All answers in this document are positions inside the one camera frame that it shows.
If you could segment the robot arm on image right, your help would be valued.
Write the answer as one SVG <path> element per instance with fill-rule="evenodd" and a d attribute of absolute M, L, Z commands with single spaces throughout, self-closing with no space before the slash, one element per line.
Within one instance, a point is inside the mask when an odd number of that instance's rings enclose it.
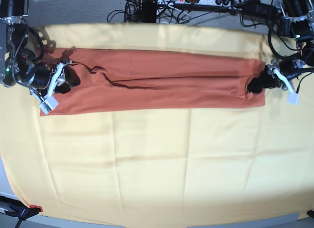
<path fill-rule="evenodd" d="M 264 89 L 281 88 L 298 94 L 300 88 L 294 88 L 292 81 L 303 80 L 314 72 L 314 24 L 311 17 L 314 6 L 311 0 L 272 1 L 277 1 L 278 5 L 247 0 L 241 9 L 242 15 L 263 20 L 268 27 L 267 42 L 274 55 L 261 74 L 250 81 L 247 90 L 261 93 Z M 273 36 L 280 41 L 293 39 L 296 47 L 288 47 L 292 54 L 279 54 L 273 45 Z"/>

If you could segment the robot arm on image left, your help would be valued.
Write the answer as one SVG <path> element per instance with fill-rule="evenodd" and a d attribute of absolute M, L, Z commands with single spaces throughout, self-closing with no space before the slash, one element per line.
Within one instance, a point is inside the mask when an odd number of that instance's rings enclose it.
<path fill-rule="evenodd" d="M 28 8 L 29 0 L 0 0 L 0 83 L 19 84 L 38 97 L 67 93 L 80 79 L 69 59 L 53 68 L 42 62 L 44 44 L 25 20 Z"/>

